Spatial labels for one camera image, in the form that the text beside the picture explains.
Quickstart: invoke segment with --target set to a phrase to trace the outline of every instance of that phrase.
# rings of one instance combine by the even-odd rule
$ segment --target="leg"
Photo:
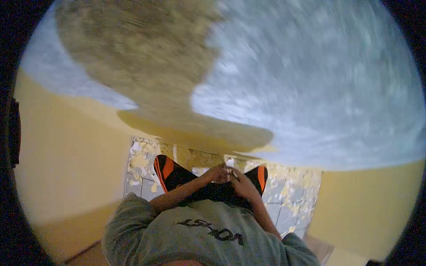
[[[155,158],[154,170],[165,193],[197,178],[192,172],[162,154]]]

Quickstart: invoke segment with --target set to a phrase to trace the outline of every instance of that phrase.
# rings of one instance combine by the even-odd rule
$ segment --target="yellow wall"
[[[423,161],[398,167],[324,172],[309,234],[381,260],[398,240],[423,174]]]
[[[20,72],[22,143],[16,182],[24,211],[56,261],[100,240],[123,197],[131,136],[70,107]]]
[[[326,266],[366,266],[369,259],[350,253],[344,249],[334,248]]]

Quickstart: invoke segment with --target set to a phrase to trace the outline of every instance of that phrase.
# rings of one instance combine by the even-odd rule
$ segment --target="fingers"
[[[234,188],[236,188],[237,186],[239,186],[239,180],[235,177],[235,175],[230,174],[229,175],[229,180],[231,181],[231,183],[234,186]]]
[[[232,169],[232,171],[237,175],[237,178],[241,180],[241,178],[247,178],[245,174],[241,173],[238,169],[228,166],[228,168]]]

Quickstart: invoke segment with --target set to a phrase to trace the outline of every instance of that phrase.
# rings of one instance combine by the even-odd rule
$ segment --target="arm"
[[[263,230],[273,234],[279,240],[281,240],[281,235],[272,223],[271,218],[269,217],[269,214],[263,204],[262,197],[260,196],[256,187],[253,185],[250,179],[248,179],[248,177],[246,177],[243,173],[241,173],[235,168],[230,168],[238,176],[239,179],[238,180],[237,178],[235,178],[233,174],[230,174],[230,180],[235,188],[235,192],[239,196],[245,197],[250,202],[251,207],[253,208],[254,218],[256,219],[256,222],[260,225],[260,227],[262,227]]]
[[[157,213],[174,208],[178,205],[179,202],[189,197],[195,191],[205,187],[213,180],[221,180],[224,176],[227,175],[228,172],[226,171],[225,164],[215,166],[205,172],[202,176],[197,177],[196,179],[180,187],[177,187],[176,189],[167,192],[166,194],[153,198],[150,201],[150,205]]]
[[[276,238],[281,240],[281,235],[273,225],[271,218],[263,204],[262,197],[257,191],[256,187],[252,184],[244,174],[237,169],[232,168],[238,179],[231,174],[231,182],[235,188],[235,192],[245,197],[253,208],[254,218],[263,230],[273,234]],[[304,265],[304,266],[320,266],[315,254],[312,253],[303,241],[295,234],[290,233],[286,235],[281,241],[285,246],[285,252],[282,253],[282,259],[287,261],[287,265]]]
[[[260,200],[251,201],[251,207],[253,208],[254,219],[256,222],[268,233],[273,234],[279,240],[281,240],[281,235],[273,224],[269,214],[263,204],[262,198],[259,197]]]
[[[205,176],[197,177],[196,179],[166,194],[153,198],[150,201],[150,205],[157,213],[174,208],[179,202],[183,201],[200,188],[206,186],[211,181],[212,180]]]

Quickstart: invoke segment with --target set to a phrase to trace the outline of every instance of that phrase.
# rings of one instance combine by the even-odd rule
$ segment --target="floor tile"
[[[266,180],[265,191],[263,192],[262,199],[265,203],[281,203],[281,191],[284,187],[285,179],[268,178]]]
[[[126,182],[124,183],[124,196],[133,192],[136,196],[141,196],[142,183],[132,179],[130,174],[126,174]]]
[[[265,204],[265,208],[268,211],[269,217],[271,218],[272,222],[276,224],[281,204]]]
[[[295,226],[297,222],[297,215],[294,215],[294,211],[287,206],[281,206],[278,222],[276,223],[276,229],[281,235],[288,234],[290,227]]]
[[[163,188],[158,185],[157,182],[148,179],[143,180],[141,193],[142,198],[146,199],[147,201],[150,201],[161,194],[164,194],[164,191]]]
[[[301,201],[304,189],[305,188],[303,186],[300,186],[300,185],[291,186],[291,188],[290,188],[290,190],[291,190],[290,201],[291,202]]]

